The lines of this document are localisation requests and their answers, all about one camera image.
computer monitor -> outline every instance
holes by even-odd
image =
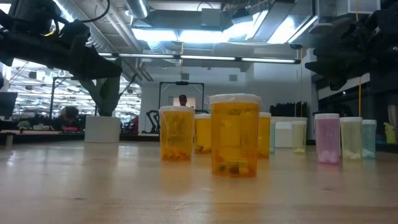
[[[15,101],[18,93],[4,92],[0,93],[0,116],[9,118],[14,111]]]

potted plant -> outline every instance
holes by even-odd
[[[115,61],[121,67],[121,59]],[[114,143],[119,142],[120,119],[112,117],[113,111],[119,103],[122,94],[135,81],[137,73],[122,92],[120,89],[120,77],[102,78],[96,80],[79,80],[97,104],[99,116],[87,116],[85,129],[85,142]]]

white planter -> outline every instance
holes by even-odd
[[[87,116],[85,142],[116,143],[120,137],[120,119],[106,116]]]

table surface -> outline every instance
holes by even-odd
[[[212,176],[210,155],[161,162],[159,143],[0,150],[1,223],[397,223],[398,154],[320,165],[277,149],[257,178]]]

desk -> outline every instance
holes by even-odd
[[[398,155],[322,166],[277,149],[257,178],[210,156],[161,162],[158,142],[20,144],[0,151],[1,223],[396,223]]]

